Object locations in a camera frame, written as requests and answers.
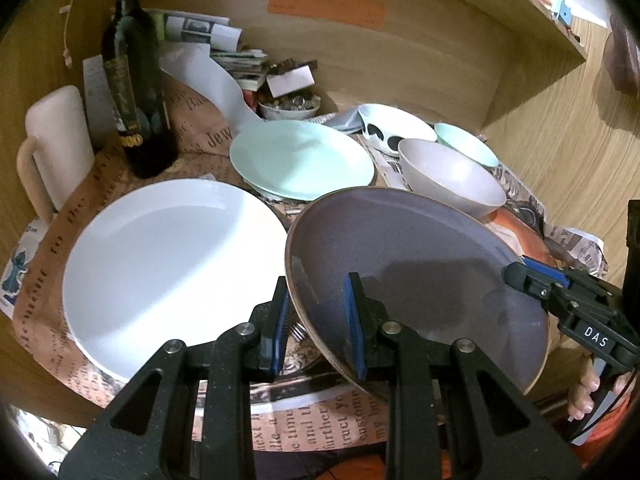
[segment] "mint green plate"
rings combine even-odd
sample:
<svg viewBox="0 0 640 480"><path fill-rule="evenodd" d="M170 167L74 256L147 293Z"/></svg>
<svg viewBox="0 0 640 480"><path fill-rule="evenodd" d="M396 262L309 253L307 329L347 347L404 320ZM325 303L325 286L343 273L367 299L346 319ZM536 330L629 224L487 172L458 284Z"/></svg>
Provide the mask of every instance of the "mint green plate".
<svg viewBox="0 0 640 480"><path fill-rule="evenodd" d="M310 202L347 187L367 186L374 168L356 140L321 124L273 121L240 132L231 163L252 186Z"/></svg>
<svg viewBox="0 0 640 480"><path fill-rule="evenodd" d="M438 123L433 129L438 136L438 142L448 148L452 148L471 160L476 161L487 169L497 168L500 161L482 140L475 135L466 132L462 128L451 124Z"/></svg>

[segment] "plate rim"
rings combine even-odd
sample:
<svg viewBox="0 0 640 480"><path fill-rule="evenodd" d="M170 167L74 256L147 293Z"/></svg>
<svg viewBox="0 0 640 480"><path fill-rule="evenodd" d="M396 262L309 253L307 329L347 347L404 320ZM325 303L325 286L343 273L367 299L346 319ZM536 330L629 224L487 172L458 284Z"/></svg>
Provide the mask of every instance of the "plate rim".
<svg viewBox="0 0 640 480"><path fill-rule="evenodd" d="M271 214L273 215L273 217L275 218L275 220L278 222L278 224L282 227L282 231L284 232L285 236L287 235L287 230L285 229L284 225L282 225L282 222L280 221L280 219L278 218L278 216L273 212L273 210L267 205L265 204L262 200L260 200L258 197L252 195L251 193L249 193L247 190L242 189L241 187L238 186L233 186L232 184L228 184L226 182L220 182L219 180L208 180L208 179L203 179L203 178L172 178L169 180L163 180L161 182L153 182L151 184L148 184L146 186L142 186L139 187L137 189L134 189L133 191L124 194L123 196L117 198L116 200L114 200L113 202L111 202L107 207L105 207L104 209L102 209L97 215L95 215L90 221L89 223L82 229L82 232L78 235L78 238L76 238L76 241L74 242L73 246L71 247L71 250L69 251L68 257L66 258L66 262L65 262L65 269L63 271L63 275L62 275L62 283L61 283L61 293L60 293L60 301L62 302L62 314L63 317L65 319L65 324L66 324L66 328L68 331L68 336L73 340L73 342L75 343L76 346L78 346L78 349L82 352L82 355L88 359L89 362L91 362L98 370L100 370L101 372L104 372L105 374L111 376L112 378L123 382L123 383L127 383L128 381L130 381L134 376L135 373L130 377L130 378L126 378L125 376L114 372L113 370L111 370L108 366L105 366L101 363L99 363L98 359L96 359L94 356L92 356L84 347L84 345L81 343L81 340L79 340L76 337L76 334L74 333L72 327L71 327L71 323L69 323L69 319L67 316L67 309L66 309L66 304L65 304L65 280L66 280L66 270L67 270L67 266L68 263L76 249L76 246L78 245L78 242L80 241L82 235L84 235L85 231L87 231L87 229L94 223L94 221L96 221L96 219L102 215L105 211L107 211L108 209L110 209L114 204L116 204L117 202L119 202L120 200L130 197L134 194L138 194L138 192L145 190L149 187L155 187L155 186L162 186L162 185L166 185L166 184L175 184L175 183L180 183L183 184L185 182L199 182L202 183L204 185L204 183L207 183L206 185L211 186L212 184L214 186L223 186L223 187L229 187L229 188L234 188L237 189L238 191L242 191L244 193L246 193L248 196L250 196L252 199L254 199L255 201L257 201L257 203L259 203L260 205L262 205L263 207L265 207L269 212L271 212Z"/></svg>
<svg viewBox="0 0 640 480"><path fill-rule="evenodd" d="M345 188L345 189L339 189L339 190L336 190L336 191L332 191L331 193L327 193L326 195L324 195L322 197L322 199L329 198L330 196L332 196L334 194L349 192L350 190L353 190L353 189L363 189L363 188L362 187L348 187L348 188ZM484 224L482 224L482 222L478 221L477 219L473 218L472 216L466 214L463 211L460 211L459 209L455 209L455 208L453 208L453 207L451 207L451 206L449 206L449 205L447 205L445 203L439 202L438 200L435 200L433 198L428 198L428 197L425 197L425 196L422 196L422 195L418 195L418 194L416 194L416 193L414 193L412 191L406 190L406 189L397 189L397 188L391 188L391 187L371 187L371 186L366 187L366 189L382 189L382 190L391 190L392 189L394 192L398 191L398 192L410 193L412 195L417 195L417 196L420 196L422 198L425 198L427 200L433 200L434 202L437 202L438 204L440 204L440 205L442 205L442 206L444 206L444 207L446 207L448 209L452 209L453 211L457 211L457 212L463 214L464 216L467 216L473 222L475 222L475 223L479 224L480 226L482 226L483 229L487 229L489 232L491 232L487 226L485 226ZM284 270L285 270L285 279L286 279L286 282L287 282L287 289L289 290L289 295L291 297L291 303L293 304L293 308L296 311L296 314L298 315L298 317L300 318L300 321L305 326L306 331L309 334L309 337L311 338L313 343L318 347L320 353L324 356L324 358L327 359L327 361L329 361L331 366L333 366L338 371L338 373L340 375L342 375L345 379L347 379L350 383L352 383L354 386L359 388L361 391L365 392L366 394L373 395L377 399L383 400L383 401L386 402L386 401L388 401L388 391L386 390L386 388L383 388L383 387L379 388L379 387L377 387L376 383L371 383L371 382L367 382L367 381L361 381L358 378L358 376L354 373L354 371L348 365L345 365L338 358L338 356L325 344L325 342L320 337L318 331L316 330L316 327L313 325L313 323L311 323L311 320L309 319L309 316L306 313L306 308L304 308L304 306L302 305L302 300L300 299L300 295L298 293L298 290L294 285L293 268L292 268L292 257L291 257L291 239L292 239L292 234L295 232L295 229L298 226L298 224L300 223L300 219L305 215L305 212L307 212L310 209L312 209L319 202L320 202L320 200L315 200L314 202L312 202L311 204L306 206L302 210L302 212L297 216L297 218L294 220L293 224L289 228L289 232L287 233L287 243L285 245L285 251L284 251ZM522 260L522 258L520 256L518 256L518 254L513 249L511 249L511 247L504 240L502 240L497 235L495 237L517 259ZM549 356L549 353L550 353L550 345L551 345L549 323L548 322L545 323L544 327L546 329L546 351L545 351L545 356L542 359L542 362L540 364L540 368L538 369L538 372L536 373L535 377L533 378L531 383L526 387L526 389L522 392L523 395L527 395L532 390L533 386L535 386L535 384L538 382L538 380L540 378L540 375L542 375L542 370L545 368L546 361L548 360L548 356Z"/></svg>
<svg viewBox="0 0 640 480"><path fill-rule="evenodd" d="M368 182L366 184L361 184L360 187L364 187L364 186L368 186L374 179L375 175L376 175L376 168L375 165L373 163L373 160L371 160L371 157L369 156L369 153L367 153L367 150L355 139L352 139L350 135L344 134L342 132L339 132L338 130L334 130L333 128L330 128L328 126L324 126L324 124L315 124L315 123L306 123L305 121L294 121L294 120L287 120L287 121L271 121L269 123L265 123L264 125L261 124L259 126L257 126L258 128L263 128L267 125L270 124L276 124L276 123L305 123L305 124L309 124L310 126L312 126L314 129L321 129L324 130L324 133L322 134L322 136L320 136L320 138L326 137L326 136L333 136L335 139L338 139L339 137L345 137L348 140L350 140L351 142L354 142L356 147L359 148L360 150L362 150L362 155L366 156L366 159L368 159L369 164L368 169L369 169L369 173L370 173L370 177L368 177ZM267 187L267 186L263 186L262 184L258 183L258 182L254 182L252 179L247 178L242 171L240 171L236 165L234 164L234 143L236 142L237 139L239 139L239 137L241 137L242 135L248 136L248 135L253 135L253 131L255 130L254 127L251 128L246 128L244 130L242 130L241 132L239 132L235 137L234 140L231 142L231 146L229 147L229 160L231 161L231 164L233 165L234 169L239 173L239 175L244 178L247 182L249 182L250 184L252 184L252 186L257 186L260 189L265 190L268 193L277 195L277 196L281 196L283 198L289 198L291 200L300 200L301 202L312 202L313 200L316 200L318 198L320 198L321 196L326 196L330 193L333 193L335 191L340 191L343 189L350 189L351 187L354 187L353 185L350 184L349 187L343 187L340 189L336 189L336 190L332 190L329 191L328 193L322 194L322 195L310 195L310 194L303 194L303 193L293 193L293 192L283 192L283 190L281 189L275 189L273 187ZM360 151L358 149L353 150L354 153L360 153Z"/></svg>

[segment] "bowl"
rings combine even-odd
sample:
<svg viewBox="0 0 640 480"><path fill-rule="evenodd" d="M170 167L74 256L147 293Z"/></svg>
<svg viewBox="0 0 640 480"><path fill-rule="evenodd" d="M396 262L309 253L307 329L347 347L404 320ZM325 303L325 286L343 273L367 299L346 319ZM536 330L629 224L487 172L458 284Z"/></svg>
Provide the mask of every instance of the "bowl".
<svg viewBox="0 0 640 480"><path fill-rule="evenodd" d="M318 113L320 109L320 107L317 106L316 108L311 108L311 110L276 110L276 108L265 106L262 103L258 104L260 105L262 116L268 121L302 121L304 119L310 119Z"/></svg>
<svg viewBox="0 0 640 480"><path fill-rule="evenodd" d="M438 142L468 156L488 170L497 168L500 161L482 140L451 124L438 123L434 126Z"/></svg>
<svg viewBox="0 0 640 480"><path fill-rule="evenodd" d="M507 200L491 174L456 150L421 139L403 139L398 150L402 174L414 193L474 218L488 215Z"/></svg>
<svg viewBox="0 0 640 480"><path fill-rule="evenodd" d="M367 104L360 105L358 111L365 138L387 155L398 156L398 143L402 139L437 139L436 132L427 123L399 108Z"/></svg>

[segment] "mint green bowl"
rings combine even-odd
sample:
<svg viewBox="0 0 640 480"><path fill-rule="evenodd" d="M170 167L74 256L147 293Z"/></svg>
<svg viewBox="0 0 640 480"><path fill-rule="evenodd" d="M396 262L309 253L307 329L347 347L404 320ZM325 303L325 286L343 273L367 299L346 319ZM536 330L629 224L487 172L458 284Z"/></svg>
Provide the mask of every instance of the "mint green bowl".
<svg viewBox="0 0 640 480"><path fill-rule="evenodd" d="M475 135L451 124L438 123L433 129L438 136L438 142L468 156L488 170L496 168L500 161L495 153Z"/></svg>

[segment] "bottle label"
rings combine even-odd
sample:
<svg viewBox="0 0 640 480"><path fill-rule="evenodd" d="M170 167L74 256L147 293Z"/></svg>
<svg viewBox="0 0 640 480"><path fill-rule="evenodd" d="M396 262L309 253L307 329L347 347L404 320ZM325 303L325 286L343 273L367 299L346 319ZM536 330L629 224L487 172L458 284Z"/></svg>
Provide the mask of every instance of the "bottle label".
<svg viewBox="0 0 640 480"><path fill-rule="evenodd" d="M116 127L120 133L120 141L127 148L140 146L143 138L140 135L140 121L138 120L127 56L105 61L104 72L113 97Z"/></svg>

